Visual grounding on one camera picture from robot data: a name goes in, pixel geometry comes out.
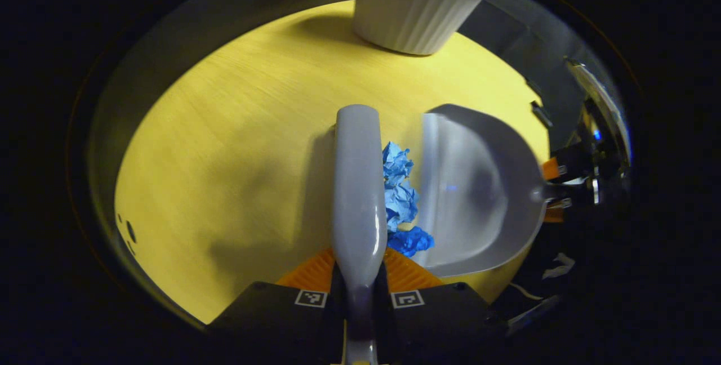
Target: white dustpan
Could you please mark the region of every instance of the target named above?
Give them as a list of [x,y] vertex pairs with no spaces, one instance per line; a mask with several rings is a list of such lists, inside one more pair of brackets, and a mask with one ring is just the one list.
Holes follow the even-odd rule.
[[525,140],[489,114],[444,105],[423,115],[423,206],[435,247],[412,259],[437,276],[496,268],[533,242],[554,195]]

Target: crumpled blue paper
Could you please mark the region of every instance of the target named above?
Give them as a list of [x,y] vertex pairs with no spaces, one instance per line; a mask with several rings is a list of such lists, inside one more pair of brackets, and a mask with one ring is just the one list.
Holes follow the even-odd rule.
[[410,223],[418,214],[419,197],[408,181],[386,189],[385,198],[386,223],[391,233],[398,231],[398,224]]
[[407,257],[412,257],[416,252],[425,251],[434,245],[433,236],[419,226],[413,227],[409,232],[388,234],[388,246]]
[[399,185],[410,175],[413,161],[407,157],[409,152],[409,149],[402,151],[394,142],[389,142],[383,149],[383,177],[386,180],[386,189]]
[[413,167],[413,161],[408,159],[409,152],[409,149],[402,151],[398,144],[389,142],[383,149],[383,177],[386,180],[388,246],[412,257],[418,251],[433,247],[435,241],[419,226],[409,232],[398,231],[399,224],[412,222],[418,214],[420,197],[407,180]]

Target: cable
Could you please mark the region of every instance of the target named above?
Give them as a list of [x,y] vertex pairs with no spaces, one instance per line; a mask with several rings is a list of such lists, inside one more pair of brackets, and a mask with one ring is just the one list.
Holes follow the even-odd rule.
[[525,296],[525,297],[527,297],[527,298],[529,298],[529,299],[533,299],[533,300],[543,300],[543,299],[544,299],[544,298],[542,298],[542,297],[540,297],[540,296],[536,296],[536,295],[533,295],[533,294],[528,293],[528,291],[526,291],[526,289],[522,288],[520,285],[516,285],[516,284],[513,283],[513,282],[512,282],[512,283],[508,283],[508,284],[511,285],[511,286],[513,286],[514,288],[517,288],[518,291],[520,291],[520,293],[523,294],[523,296]]

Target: yellow wooden table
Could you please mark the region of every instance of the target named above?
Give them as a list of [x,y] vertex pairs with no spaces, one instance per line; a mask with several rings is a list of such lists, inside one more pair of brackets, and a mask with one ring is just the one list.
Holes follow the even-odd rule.
[[[444,103],[503,119],[548,159],[529,105],[538,98],[497,56],[460,34],[435,55],[396,54],[356,37],[352,16],[353,1],[333,3],[229,42],[167,90],[128,147],[118,226],[131,222],[137,262],[202,322],[250,282],[277,281],[330,246],[329,129],[343,106],[378,109],[384,144],[410,148],[421,195],[421,114]],[[525,254],[449,281],[493,301]]]

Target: white ceramic bowl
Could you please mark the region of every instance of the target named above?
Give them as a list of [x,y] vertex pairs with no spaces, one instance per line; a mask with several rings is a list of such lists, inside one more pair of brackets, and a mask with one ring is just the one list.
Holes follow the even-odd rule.
[[355,0],[353,29],[373,44],[429,55],[463,24],[481,0]]

